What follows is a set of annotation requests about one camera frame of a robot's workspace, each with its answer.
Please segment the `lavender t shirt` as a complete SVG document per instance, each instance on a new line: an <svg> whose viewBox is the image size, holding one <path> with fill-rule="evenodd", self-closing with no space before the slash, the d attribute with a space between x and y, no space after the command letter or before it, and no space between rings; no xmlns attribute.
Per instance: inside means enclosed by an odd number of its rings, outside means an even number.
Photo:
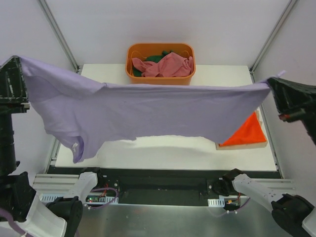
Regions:
<svg viewBox="0 0 316 237"><path fill-rule="evenodd" d="M177 135L227 141L266 99L267 80L245 86L101 83L20 57L29 101L46 132L72 150L73 162L94 157L105 142Z"/></svg>

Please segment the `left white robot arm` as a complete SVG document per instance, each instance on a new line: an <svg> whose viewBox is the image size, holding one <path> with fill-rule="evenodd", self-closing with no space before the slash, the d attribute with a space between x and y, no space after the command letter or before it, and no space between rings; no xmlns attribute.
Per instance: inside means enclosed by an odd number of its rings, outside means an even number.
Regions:
<svg viewBox="0 0 316 237"><path fill-rule="evenodd" d="M0 225L23 237L76 237L84 201L91 190L101 191L105 181L95 172L81 173L65 195L43 204L27 172L13 175L20 163L11 115L29 107L20 57L12 56L0 67Z"/></svg>

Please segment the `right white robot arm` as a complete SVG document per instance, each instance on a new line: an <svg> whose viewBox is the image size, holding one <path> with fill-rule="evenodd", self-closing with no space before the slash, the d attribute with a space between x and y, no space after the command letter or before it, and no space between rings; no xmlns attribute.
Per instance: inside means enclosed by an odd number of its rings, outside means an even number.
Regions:
<svg viewBox="0 0 316 237"><path fill-rule="evenodd" d="M76 237L87 196L101 191L99 168L79 175L72 188L55 201L43 204L30 186L27 172L14 175L15 158L12 114L29 109L20 58L13 56L0 68L0 224L23 237ZM316 234L316 209L305 198L269 189L238 169L223 176L222 189L249 196L271 212L274 221L291 236Z"/></svg>

